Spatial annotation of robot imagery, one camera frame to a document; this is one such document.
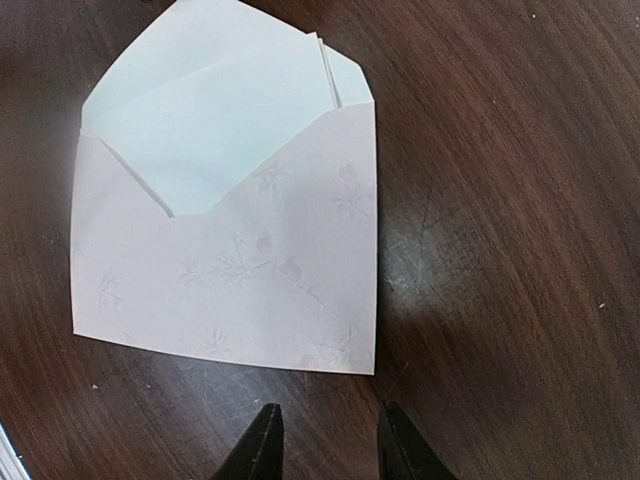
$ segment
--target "white strip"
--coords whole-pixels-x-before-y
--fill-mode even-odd
[[[31,480],[0,424],[0,480]]]

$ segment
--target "dark brown wooden surface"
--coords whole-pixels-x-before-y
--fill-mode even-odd
[[[640,478],[637,2],[251,1],[377,100],[373,378],[72,335],[79,107],[168,3],[0,1],[0,420],[34,479],[206,479],[272,401],[287,478],[373,479],[382,398],[462,480]]]

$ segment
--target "open envelope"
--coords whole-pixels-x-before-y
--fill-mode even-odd
[[[74,332],[372,374],[374,102],[360,67],[236,0],[179,0],[83,107]]]

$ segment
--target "envelope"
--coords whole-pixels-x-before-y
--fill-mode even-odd
[[[373,374],[374,101],[361,68],[236,0],[179,0],[83,106],[78,335]]]

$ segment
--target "pink envelope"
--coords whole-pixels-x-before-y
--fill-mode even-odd
[[[375,112],[357,64],[241,2],[180,0],[98,84],[82,133],[76,334],[373,374]]]

